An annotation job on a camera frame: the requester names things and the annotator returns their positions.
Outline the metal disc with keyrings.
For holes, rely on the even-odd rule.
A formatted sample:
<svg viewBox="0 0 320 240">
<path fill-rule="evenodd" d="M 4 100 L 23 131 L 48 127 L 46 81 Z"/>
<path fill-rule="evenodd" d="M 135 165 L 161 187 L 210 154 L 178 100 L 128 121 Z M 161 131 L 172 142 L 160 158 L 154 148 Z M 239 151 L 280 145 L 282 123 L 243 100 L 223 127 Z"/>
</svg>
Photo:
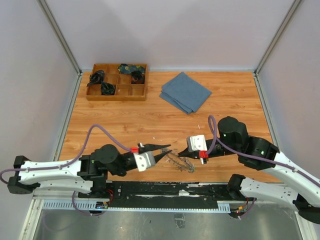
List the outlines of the metal disc with keyrings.
<svg viewBox="0 0 320 240">
<path fill-rule="evenodd" d="M 194 173 L 196 171 L 195 165 L 186 157 L 178 156 L 178 150 L 168 148 L 161 149 L 161 153 L 165 153 L 170 151 L 168 154 L 164 156 L 166 162 L 169 162 L 171 165 L 175 167 L 175 169 L 181 172 Z"/>
</svg>

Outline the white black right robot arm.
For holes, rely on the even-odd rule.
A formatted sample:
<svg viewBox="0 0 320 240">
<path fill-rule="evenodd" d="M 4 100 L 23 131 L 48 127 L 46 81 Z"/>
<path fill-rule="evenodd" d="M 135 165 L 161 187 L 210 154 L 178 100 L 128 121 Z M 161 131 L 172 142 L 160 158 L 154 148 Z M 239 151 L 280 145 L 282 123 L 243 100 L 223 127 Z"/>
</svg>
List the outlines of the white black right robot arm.
<svg viewBox="0 0 320 240">
<path fill-rule="evenodd" d="M 233 174 L 226 187 L 230 199 L 273 202 L 293 209 L 309 222 L 319 224 L 319 178 L 291 161 L 273 143 L 249 135 L 246 125 L 234 117 L 227 116 L 216 122 L 210 115 L 208 124 L 213 138 L 206 139 L 203 134 L 189 136 L 186 149 L 178 156 L 199 159 L 206 164 L 210 158 L 237 155 L 238 162 L 245 167 L 272 175 L 284 185 L 263 183 Z"/>
</svg>

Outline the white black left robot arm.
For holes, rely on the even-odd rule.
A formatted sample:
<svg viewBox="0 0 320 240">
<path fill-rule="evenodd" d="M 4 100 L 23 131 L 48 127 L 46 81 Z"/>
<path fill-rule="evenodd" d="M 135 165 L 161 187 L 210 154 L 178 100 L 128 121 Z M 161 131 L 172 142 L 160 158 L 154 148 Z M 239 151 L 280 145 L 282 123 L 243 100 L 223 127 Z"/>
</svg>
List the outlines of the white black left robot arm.
<svg viewBox="0 0 320 240">
<path fill-rule="evenodd" d="M 35 162 L 23 155 L 14 161 L 14 176 L 7 181 L 10 193 L 31 194 L 34 190 L 75 191 L 79 197 L 104 198 L 115 188 L 107 183 L 108 174 L 124 177 L 128 171 L 144 172 L 154 167 L 171 151 L 167 145 L 139 144 L 121 154 L 117 147 L 106 144 L 76 160 Z"/>
</svg>

